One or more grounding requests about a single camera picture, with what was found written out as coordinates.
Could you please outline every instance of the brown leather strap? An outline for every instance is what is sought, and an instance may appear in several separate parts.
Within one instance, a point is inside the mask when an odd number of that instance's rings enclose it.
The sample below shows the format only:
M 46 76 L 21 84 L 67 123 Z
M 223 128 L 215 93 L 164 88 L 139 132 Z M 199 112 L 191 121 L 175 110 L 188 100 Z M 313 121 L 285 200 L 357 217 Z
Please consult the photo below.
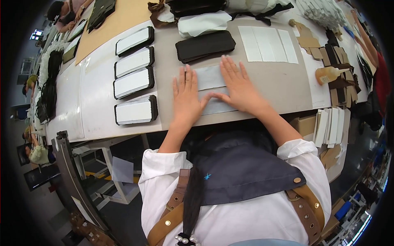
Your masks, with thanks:
M 151 231 L 148 234 L 148 243 L 150 246 L 162 246 L 164 243 L 164 239 L 166 235 L 174 229 L 179 223 L 182 222 L 183 218 L 183 197 L 186 192 L 186 187 L 189 182 L 189 176 L 190 176 L 190 169 L 181 169 L 179 171 L 179 178 L 178 178 L 178 184 L 177 187 L 174 190 L 174 193 L 171 195 L 170 200 L 167 202 L 165 205 L 165 210 L 160 217 L 159 222 L 157 222 Z M 178 218 L 180 216 L 180 220 L 174 220 L 173 217 L 171 217 L 172 220 L 164 220 L 164 218 L 170 213 L 180 213 L 177 215 L 175 218 Z
M 308 235 L 309 245 L 314 244 L 319 238 L 321 229 L 319 222 L 313 213 L 307 200 L 298 195 L 293 190 L 286 191 L 288 199 L 291 201 L 295 212 L 297 213 L 302 225 Z
M 309 204 L 310 208 L 313 211 L 313 214 L 316 216 L 320 231 L 324 228 L 324 212 L 322 209 L 322 205 L 320 204 L 319 200 L 316 198 L 315 194 L 309 189 L 307 185 L 303 185 L 293 189 L 295 193 L 300 195 L 302 198 L 306 200 Z

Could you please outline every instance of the apron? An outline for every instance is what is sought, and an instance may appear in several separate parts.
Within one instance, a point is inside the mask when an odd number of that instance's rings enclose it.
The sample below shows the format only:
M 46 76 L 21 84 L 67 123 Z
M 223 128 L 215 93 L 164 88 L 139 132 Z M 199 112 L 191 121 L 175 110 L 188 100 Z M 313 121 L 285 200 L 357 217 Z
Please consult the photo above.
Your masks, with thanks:
M 285 191 L 312 244 L 319 239 L 324 227 L 323 210 L 306 186 L 301 171 L 278 158 L 276 151 L 277 146 L 268 131 L 218 133 L 186 146 L 187 159 L 204 176 L 203 206 L 240 202 Z M 180 170 L 178 185 L 167 209 L 148 234 L 150 246 L 161 246 L 165 235 L 182 222 L 182 201 L 189 175 L 190 170 Z M 194 244 L 180 242 L 178 245 Z

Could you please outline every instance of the pink shirt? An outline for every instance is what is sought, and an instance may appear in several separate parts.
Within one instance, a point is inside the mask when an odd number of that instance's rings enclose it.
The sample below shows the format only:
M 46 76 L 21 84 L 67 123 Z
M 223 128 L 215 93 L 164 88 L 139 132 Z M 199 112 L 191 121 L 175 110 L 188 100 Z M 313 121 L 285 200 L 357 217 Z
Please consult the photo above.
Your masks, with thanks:
M 70 9 L 70 0 L 65 0 L 65 2 L 68 4 L 69 9 Z M 82 6 L 82 4 L 84 4 L 84 2 L 86 2 L 86 0 L 72 0 L 72 10 L 74 11 L 74 13 L 77 13 L 79 8 Z M 64 27 L 64 24 L 61 23 L 60 21 L 58 21 L 55 24 L 56 28 L 58 30 L 60 30 L 62 27 Z

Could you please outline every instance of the shirt cuff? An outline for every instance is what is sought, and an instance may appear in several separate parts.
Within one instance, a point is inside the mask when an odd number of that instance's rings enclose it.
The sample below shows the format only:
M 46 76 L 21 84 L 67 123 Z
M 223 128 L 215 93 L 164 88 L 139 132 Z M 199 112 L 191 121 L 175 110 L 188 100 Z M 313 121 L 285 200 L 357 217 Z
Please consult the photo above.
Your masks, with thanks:
M 315 143 L 312 141 L 308 142 L 303 139 L 294 139 L 287 141 L 278 148 L 277 157 L 282 160 L 287 160 L 304 153 L 312 153 L 313 155 L 317 156 L 318 150 L 315 146 Z
M 179 173 L 181 168 L 190 169 L 193 165 L 186 160 L 186 152 L 157 153 L 158 150 L 145 150 L 142 157 L 143 179 Z

